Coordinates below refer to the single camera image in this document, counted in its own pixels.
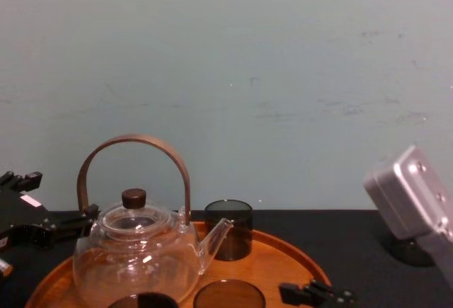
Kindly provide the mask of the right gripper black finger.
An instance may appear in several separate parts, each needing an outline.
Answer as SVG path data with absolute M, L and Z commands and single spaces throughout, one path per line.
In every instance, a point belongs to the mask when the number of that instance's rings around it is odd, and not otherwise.
M 296 307 L 302 305 L 309 307 L 358 307 L 358 298 L 354 292 L 316 280 L 311 280 L 309 284 L 303 286 L 280 283 L 279 293 L 283 303 Z

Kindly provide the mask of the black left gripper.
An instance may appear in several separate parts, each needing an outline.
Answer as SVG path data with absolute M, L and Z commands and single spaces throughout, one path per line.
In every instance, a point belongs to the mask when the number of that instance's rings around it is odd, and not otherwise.
M 50 214 L 40 202 L 21 193 L 39 188 L 41 180 L 42 174 L 37 171 L 24 176 L 12 171 L 1 175 L 1 250 L 22 244 L 48 249 L 55 242 L 77 240 L 91 233 L 99 206 Z

